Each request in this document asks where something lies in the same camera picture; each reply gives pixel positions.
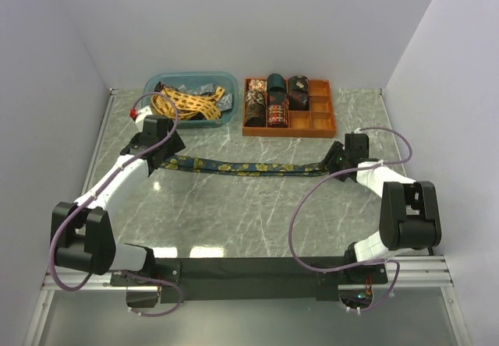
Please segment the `blue floral tie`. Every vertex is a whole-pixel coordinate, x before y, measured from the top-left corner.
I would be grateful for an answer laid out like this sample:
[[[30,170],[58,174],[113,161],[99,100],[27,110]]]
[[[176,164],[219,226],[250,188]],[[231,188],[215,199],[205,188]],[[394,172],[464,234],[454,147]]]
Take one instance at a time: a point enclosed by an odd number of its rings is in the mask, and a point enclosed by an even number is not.
[[[161,168],[173,171],[241,177],[317,177],[328,174],[327,170],[319,163],[233,163],[180,155],[165,160],[161,164]]]

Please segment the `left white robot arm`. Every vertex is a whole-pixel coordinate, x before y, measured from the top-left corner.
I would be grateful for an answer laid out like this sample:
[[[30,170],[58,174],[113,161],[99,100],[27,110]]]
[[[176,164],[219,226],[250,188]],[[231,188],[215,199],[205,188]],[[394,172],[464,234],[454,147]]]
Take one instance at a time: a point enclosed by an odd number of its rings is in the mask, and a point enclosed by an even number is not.
[[[93,188],[52,211],[48,269],[56,267],[102,275],[128,270],[140,285],[151,283],[157,266],[148,260],[152,250],[115,240],[111,219],[133,190],[161,164],[185,148],[176,132],[178,122],[159,115],[143,120],[142,130],[119,152],[111,169]]]

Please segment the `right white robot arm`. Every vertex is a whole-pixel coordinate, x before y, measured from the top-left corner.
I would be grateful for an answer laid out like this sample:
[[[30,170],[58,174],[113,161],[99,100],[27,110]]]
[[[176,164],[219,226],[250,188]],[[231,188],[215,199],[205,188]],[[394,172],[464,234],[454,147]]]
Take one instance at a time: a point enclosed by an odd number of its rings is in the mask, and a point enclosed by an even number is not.
[[[333,143],[320,166],[330,174],[338,171],[338,180],[350,178],[381,199],[378,230],[345,251],[343,274],[347,280],[359,283],[368,277],[367,260],[389,259],[397,252],[430,249],[441,243],[435,185],[400,175],[371,158],[367,134],[346,133],[345,142]]]

